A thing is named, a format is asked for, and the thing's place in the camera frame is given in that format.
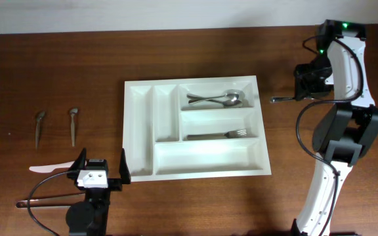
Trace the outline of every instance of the fork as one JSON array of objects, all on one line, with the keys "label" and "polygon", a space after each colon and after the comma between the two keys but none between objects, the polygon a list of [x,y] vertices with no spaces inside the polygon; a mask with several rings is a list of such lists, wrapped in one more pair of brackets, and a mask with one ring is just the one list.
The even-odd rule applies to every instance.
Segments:
[{"label": "fork", "polygon": [[214,133],[214,134],[190,134],[186,138],[188,140],[206,140],[206,139],[217,139],[217,138],[243,138],[247,136],[246,130],[233,130],[225,133]]}]

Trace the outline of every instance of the silver spoon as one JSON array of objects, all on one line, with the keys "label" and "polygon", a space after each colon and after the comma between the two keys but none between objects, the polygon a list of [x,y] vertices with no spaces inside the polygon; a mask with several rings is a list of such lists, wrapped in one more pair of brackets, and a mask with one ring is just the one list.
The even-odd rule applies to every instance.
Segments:
[{"label": "silver spoon", "polygon": [[39,114],[36,116],[36,131],[35,131],[35,145],[36,149],[39,146],[39,139],[40,139],[40,122],[45,116],[45,111],[40,111]]},{"label": "silver spoon", "polygon": [[[197,101],[195,99],[191,99],[189,100],[189,104],[190,102],[194,102],[194,101]],[[240,101],[240,100],[226,100],[226,101],[217,101],[217,100],[204,100],[204,101],[201,101],[201,102],[214,102],[214,103],[218,103],[218,104],[221,104],[224,106],[224,108],[241,108],[243,106],[243,102]]]},{"label": "silver spoon", "polygon": [[[187,94],[186,96],[188,98],[190,98],[190,96],[193,96],[193,94]],[[224,93],[220,96],[202,98],[202,99],[198,99],[198,100],[193,99],[192,101],[189,101],[189,104],[192,105],[192,104],[197,104],[198,102],[203,102],[203,101],[207,101],[207,100],[211,100],[211,99],[215,99],[215,98],[224,98],[224,97],[226,97],[226,98],[228,98],[232,101],[243,100],[244,99],[244,92],[241,91],[241,90],[237,90],[237,89],[228,89],[228,90],[224,91]]]},{"label": "silver spoon", "polygon": [[72,108],[70,110],[71,115],[71,141],[72,146],[75,147],[75,123],[74,123],[74,115],[78,114],[78,108]]}]

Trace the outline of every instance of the cutlery organizer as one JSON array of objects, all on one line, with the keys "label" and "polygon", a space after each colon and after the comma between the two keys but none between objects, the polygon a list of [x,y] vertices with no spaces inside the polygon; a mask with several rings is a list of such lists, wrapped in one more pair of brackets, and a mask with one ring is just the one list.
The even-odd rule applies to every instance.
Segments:
[{"label": "cutlery organizer", "polygon": [[[186,97],[228,89],[245,93],[241,108]],[[247,136],[186,139],[241,129]],[[256,77],[125,82],[123,148],[134,182],[271,174]]]}]

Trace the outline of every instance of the white wall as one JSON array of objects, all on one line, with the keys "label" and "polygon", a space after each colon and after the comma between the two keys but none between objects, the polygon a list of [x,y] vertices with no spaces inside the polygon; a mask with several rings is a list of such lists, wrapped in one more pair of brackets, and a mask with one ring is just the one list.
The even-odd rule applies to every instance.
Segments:
[{"label": "white wall", "polygon": [[0,0],[0,33],[378,23],[378,0]]}]

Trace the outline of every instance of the wooden table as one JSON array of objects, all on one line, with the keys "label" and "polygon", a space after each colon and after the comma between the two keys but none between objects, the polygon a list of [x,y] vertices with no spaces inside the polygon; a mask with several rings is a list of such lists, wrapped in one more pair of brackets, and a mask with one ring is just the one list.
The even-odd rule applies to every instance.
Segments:
[{"label": "wooden table", "polygon": [[[112,235],[260,235],[286,231],[301,211],[314,160],[298,145],[295,120],[308,102],[270,104],[293,95],[293,69],[313,54],[301,48],[315,27],[202,29],[0,35],[0,235],[48,235],[14,207],[47,174],[29,166],[107,159],[118,177],[124,81],[256,75],[271,176],[135,182],[112,194]],[[366,69],[378,106],[378,25],[367,28]],[[80,108],[71,147],[68,110]],[[309,111],[310,143],[328,106]],[[35,115],[47,111],[39,149]],[[74,193],[71,180],[51,180],[36,196]],[[66,209],[34,210],[61,235]],[[378,137],[346,181],[332,231],[378,235]]]}]

